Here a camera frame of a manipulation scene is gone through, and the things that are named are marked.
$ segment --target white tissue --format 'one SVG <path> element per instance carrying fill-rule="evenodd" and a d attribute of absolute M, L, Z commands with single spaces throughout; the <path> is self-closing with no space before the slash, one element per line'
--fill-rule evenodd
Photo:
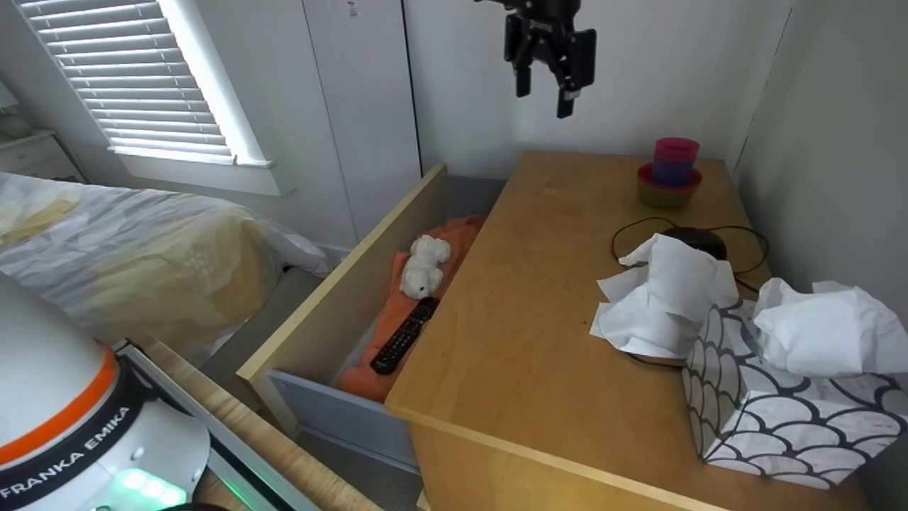
<path fill-rule="evenodd" d="M 683 359 L 708 311 L 739 302 L 733 266 L 678 239 L 652 234 L 618 260 L 647 266 L 598 280 L 610 302 L 596 308 L 591 335 L 621 351 Z"/>
<path fill-rule="evenodd" d="M 861 285 L 834 280 L 794 291 L 771 277 L 756 308 L 763 359 L 794 373 L 908 371 L 908 335 L 899 318 Z"/>

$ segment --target white bedding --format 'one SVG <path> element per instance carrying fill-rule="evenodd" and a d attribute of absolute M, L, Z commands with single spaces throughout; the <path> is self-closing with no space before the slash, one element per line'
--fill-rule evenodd
<path fill-rule="evenodd" d="M 194 351 L 262 307 L 278 264 L 329 270 L 305 234 L 222 197 L 0 173 L 0 271 L 98 337 Z"/>

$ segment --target dresser top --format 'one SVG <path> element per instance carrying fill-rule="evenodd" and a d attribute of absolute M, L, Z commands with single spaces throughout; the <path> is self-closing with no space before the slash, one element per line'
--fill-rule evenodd
<path fill-rule="evenodd" d="M 683 507 L 864 507 L 854 480 L 811 490 L 703 464 L 678 368 L 641 363 L 591 335 L 605 301 L 596 280 L 621 271 L 610 239 L 625 223 L 647 216 L 749 223 L 718 161 L 700 161 L 703 183 L 678 213 L 635 200 L 638 163 L 645 159 L 523 156 L 387 406 L 408 423 Z M 625 229 L 615 246 L 628 251 L 665 226 Z M 760 254 L 753 234 L 725 241 L 733 266 Z"/>

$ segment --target tissue box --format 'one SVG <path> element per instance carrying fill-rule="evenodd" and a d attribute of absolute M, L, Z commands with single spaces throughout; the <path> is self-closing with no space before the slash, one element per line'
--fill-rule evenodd
<path fill-rule="evenodd" d="M 898 376 L 804 376 L 759 358 L 742 308 L 713 308 L 686 355 L 683 398 L 703 463 L 831 488 L 908 427 Z"/>

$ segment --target stuffed toy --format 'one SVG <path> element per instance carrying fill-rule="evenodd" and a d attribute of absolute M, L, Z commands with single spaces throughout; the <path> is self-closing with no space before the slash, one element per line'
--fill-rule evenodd
<path fill-rule="evenodd" d="M 452 243 L 444 239 L 431 239 L 431 234 L 420 234 L 411 246 L 408 246 L 408 257 L 400 275 L 400 291 L 420 301 L 425 295 L 431 295 L 447 271 L 439 270 L 439 264 L 447 264 L 452 257 Z"/>

